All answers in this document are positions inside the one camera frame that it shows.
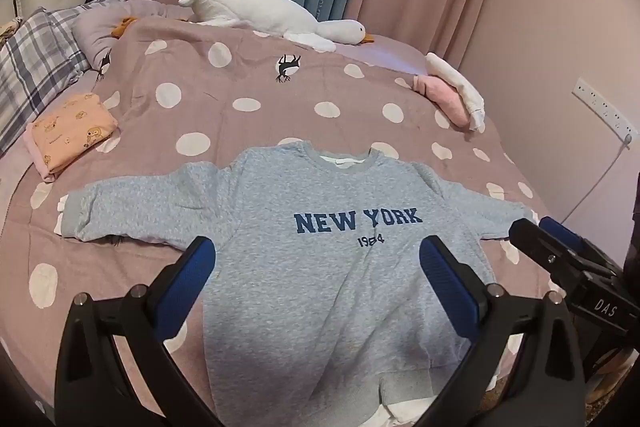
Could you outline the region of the lavender pillow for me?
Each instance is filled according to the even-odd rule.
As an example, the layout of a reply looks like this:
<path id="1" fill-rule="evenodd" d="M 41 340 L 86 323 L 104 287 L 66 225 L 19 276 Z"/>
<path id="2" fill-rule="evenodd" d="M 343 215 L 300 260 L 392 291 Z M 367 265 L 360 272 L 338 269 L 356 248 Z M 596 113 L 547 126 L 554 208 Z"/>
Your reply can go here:
<path id="1" fill-rule="evenodd" d="M 193 11 L 154 0 L 128 0 L 110 3 L 80 14 L 73 24 L 73 35 L 90 67 L 97 70 L 117 39 L 112 31 L 124 18 L 159 16 L 173 20 L 192 20 Z"/>

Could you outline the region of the white wall power strip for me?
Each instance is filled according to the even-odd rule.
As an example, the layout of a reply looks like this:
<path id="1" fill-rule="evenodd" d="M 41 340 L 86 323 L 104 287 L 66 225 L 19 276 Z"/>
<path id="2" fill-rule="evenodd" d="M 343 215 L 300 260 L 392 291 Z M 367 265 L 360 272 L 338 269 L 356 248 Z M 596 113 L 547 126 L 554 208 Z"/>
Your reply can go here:
<path id="1" fill-rule="evenodd" d="M 595 113 L 617 136 L 626 147 L 631 147 L 638 138 L 637 129 L 631 122 L 608 100 L 605 100 L 600 93 L 578 78 L 572 93 L 579 101 L 587 106 L 592 113 Z"/>

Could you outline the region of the polka dot mauve blanket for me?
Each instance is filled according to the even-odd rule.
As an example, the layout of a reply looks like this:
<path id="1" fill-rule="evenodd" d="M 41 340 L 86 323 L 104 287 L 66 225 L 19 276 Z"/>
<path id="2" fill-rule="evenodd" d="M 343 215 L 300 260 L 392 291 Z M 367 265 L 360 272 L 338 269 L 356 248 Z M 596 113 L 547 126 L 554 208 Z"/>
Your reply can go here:
<path id="1" fill-rule="evenodd" d="M 73 298 L 125 296 L 198 236 L 196 308 L 160 340 L 229 426 L 413 424 L 469 343 L 420 267 L 437 235 L 539 297 L 509 243 L 544 208 L 495 127 L 456 129 L 406 75 L 248 29 L 152 16 L 36 130 L 82 154 L 28 169 L 1 235 L 1 342 L 42 399 Z"/>

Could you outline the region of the grey New York sweatshirt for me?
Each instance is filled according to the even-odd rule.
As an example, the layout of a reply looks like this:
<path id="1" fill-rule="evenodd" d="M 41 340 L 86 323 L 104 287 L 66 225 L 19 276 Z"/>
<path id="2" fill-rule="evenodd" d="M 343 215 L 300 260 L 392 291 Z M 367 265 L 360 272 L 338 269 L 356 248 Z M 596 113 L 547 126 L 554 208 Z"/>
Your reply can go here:
<path id="1" fill-rule="evenodd" d="M 416 421 L 468 347 L 420 268 L 422 239 L 438 236 L 489 283 L 480 244 L 530 216 L 416 162 L 306 142 L 250 148 L 226 168 L 94 182 L 60 209 L 61 234 L 83 242 L 213 241 L 204 350 L 228 426 Z"/>

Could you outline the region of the folded orange bear garment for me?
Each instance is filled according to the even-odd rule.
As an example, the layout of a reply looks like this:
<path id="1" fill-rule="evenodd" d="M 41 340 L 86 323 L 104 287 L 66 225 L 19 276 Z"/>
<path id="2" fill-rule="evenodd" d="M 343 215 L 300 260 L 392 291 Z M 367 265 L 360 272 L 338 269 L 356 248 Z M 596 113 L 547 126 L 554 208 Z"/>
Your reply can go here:
<path id="1" fill-rule="evenodd" d="M 30 122 L 23 140 L 42 181 L 51 183 L 87 150 L 108 139 L 117 126 L 96 94 L 81 93 L 49 116 Z"/>

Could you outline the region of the blue plaid pillow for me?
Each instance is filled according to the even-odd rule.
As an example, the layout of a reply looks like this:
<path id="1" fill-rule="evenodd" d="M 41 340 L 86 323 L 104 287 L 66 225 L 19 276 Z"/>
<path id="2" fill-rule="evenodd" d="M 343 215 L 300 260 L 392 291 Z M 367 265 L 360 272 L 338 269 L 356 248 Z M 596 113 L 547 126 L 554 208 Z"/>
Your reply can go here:
<path id="1" fill-rule="evenodd" d="M 127 0 L 93 0 L 73 8 L 36 9 L 1 47 L 1 152 L 90 68 L 73 35 L 85 12 Z"/>

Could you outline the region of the folded white garment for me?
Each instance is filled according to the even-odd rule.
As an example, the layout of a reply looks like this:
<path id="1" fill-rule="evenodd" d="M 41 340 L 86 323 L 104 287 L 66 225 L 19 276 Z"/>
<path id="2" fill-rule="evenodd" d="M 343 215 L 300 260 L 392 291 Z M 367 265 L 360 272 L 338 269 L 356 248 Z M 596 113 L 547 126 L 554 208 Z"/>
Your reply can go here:
<path id="1" fill-rule="evenodd" d="M 451 66 L 435 53 L 428 52 L 425 55 L 425 61 L 430 74 L 444 80 L 451 88 L 457 91 L 466 113 L 468 113 L 470 117 L 469 129 L 473 132 L 483 133 L 486 128 L 486 112 L 485 100 L 480 95 L 480 91 L 478 91 L 461 72 L 458 72 L 454 66 Z"/>

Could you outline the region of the folded pink garment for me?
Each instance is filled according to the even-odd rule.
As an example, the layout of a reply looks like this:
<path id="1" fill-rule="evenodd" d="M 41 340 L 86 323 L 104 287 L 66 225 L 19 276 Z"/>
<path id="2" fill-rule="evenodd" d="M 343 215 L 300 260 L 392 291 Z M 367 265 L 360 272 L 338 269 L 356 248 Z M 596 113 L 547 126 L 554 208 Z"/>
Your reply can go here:
<path id="1" fill-rule="evenodd" d="M 435 103 L 442 113 L 458 128 L 468 129 L 471 117 L 466 111 L 462 98 L 444 80 L 431 75 L 415 75 L 412 90 Z"/>

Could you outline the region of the white goose plush toy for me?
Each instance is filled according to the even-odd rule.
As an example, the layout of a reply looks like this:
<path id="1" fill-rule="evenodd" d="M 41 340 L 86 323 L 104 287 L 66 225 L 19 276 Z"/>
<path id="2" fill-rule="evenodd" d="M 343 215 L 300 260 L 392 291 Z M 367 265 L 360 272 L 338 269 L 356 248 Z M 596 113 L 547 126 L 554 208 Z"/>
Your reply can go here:
<path id="1" fill-rule="evenodd" d="M 245 27 L 268 36 L 309 46 L 318 52 L 334 52 L 338 44 L 359 46 L 373 37 L 356 20 L 320 22 L 292 0 L 179 0 L 192 10 L 201 25 Z"/>

